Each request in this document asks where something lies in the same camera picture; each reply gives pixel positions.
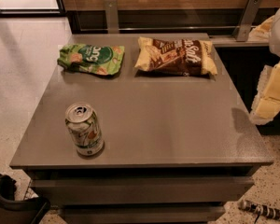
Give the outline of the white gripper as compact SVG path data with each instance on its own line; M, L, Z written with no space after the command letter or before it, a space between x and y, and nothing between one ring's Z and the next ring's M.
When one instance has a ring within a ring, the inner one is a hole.
M248 40L268 40L270 52L280 57L280 8L274 16L253 28ZM249 119L256 125L273 121L280 112L280 62L274 67L265 65L259 76Z

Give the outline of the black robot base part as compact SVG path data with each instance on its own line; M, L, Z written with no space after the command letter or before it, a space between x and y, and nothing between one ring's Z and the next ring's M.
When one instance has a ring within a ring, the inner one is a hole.
M15 200L16 181L0 174L0 224L38 224L50 208L47 198Z

